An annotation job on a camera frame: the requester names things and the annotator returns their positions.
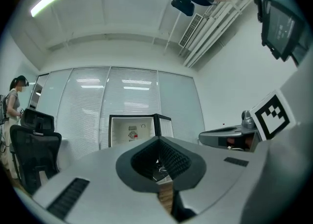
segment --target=black hair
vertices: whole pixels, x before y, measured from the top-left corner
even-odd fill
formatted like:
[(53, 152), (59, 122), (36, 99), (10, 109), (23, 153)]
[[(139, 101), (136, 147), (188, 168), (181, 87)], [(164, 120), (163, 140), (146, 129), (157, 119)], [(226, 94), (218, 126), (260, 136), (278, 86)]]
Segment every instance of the black hair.
[(17, 85), (17, 83), (18, 83), (19, 81), (24, 81), (24, 82), (26, 83), (26, 78), (25, 78), (25, 76), (20, 75), (19, 77), (14, 78), (13, 81), (11, 82), (11, 84), (10, 84), (10, 91), (11, 91), (13, 88), (16, 87), (16, 85)]

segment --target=office chair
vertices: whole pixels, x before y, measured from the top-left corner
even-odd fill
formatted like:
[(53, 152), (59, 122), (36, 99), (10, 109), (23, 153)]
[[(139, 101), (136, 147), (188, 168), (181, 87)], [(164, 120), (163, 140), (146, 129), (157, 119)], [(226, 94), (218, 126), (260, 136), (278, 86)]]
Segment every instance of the office chair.
[(32, 109), (24, 111), (21, 126), (12, 126), (10, 135), (10, 152), (18, 179), (32, 195), (59, 172), (56, 162), (62, 136), (54, 132), (53, 116)]

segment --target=black slot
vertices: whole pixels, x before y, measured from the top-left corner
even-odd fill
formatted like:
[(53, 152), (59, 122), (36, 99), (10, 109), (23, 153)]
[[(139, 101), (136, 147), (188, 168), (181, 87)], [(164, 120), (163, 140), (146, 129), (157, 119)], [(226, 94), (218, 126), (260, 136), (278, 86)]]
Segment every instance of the black slot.
[(247, 165), (249, 163), (249, 161), (247, 161), (247, 160), (236, 159), (236, 158), (232, 158), (232, 157), (227, 157), (224, 161), (235, 164), (235, 165), (243, 166), (243, 167), (247, 167)]
[(76, 178), (63, 190), (47, 210), (54, 216), (63, 220), (74, 207), (88, 184), (88, 180)]

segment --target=ceiling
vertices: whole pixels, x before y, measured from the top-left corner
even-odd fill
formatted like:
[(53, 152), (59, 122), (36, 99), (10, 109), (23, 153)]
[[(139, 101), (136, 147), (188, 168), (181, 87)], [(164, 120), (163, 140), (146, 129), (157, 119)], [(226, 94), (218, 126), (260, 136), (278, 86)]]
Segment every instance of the ceiling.
[[(56, 0), (34, 18), (40, 0), (23, 0), (11, 20), (12, 37), (40, 69), (51, 52), (92, 40), (123, 39), (166, 45), (179, 11), (171, 0)], [(207, 7), (196, 5), (203, 15)], [(177, 46), (192, 17), (181, 14), (170, 39)]]

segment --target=white wall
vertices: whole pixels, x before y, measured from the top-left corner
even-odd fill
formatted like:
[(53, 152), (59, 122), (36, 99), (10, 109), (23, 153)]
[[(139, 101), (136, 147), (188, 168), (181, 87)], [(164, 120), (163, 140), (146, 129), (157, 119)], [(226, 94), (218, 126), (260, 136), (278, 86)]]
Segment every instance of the white wall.
[(243, 110), (280, 88), (296, 71), (292, 59), (285, 63), (276, 60), (261, 45), (262, 24), (257, 21), (254, 4), (240, 17), (234, 24), (237, 34), (199, 70), (198, 92), (206, 130), (240, 124)]
[(118, 66), (172, 72), (193, 77), (193, 69), (182, 66), (177, 49), (151, 43), (111, 40), (93, 41), (69, 46), (52, 52), (40, 70), (41, 74), (72, 67)]
[(8, 94), (11, 81), (18, 75), (31, 73), (32, 77), (38, 75), (38, 70), (21, 52), (8, 31), (4, 31), (0, 41), (0, 94)]

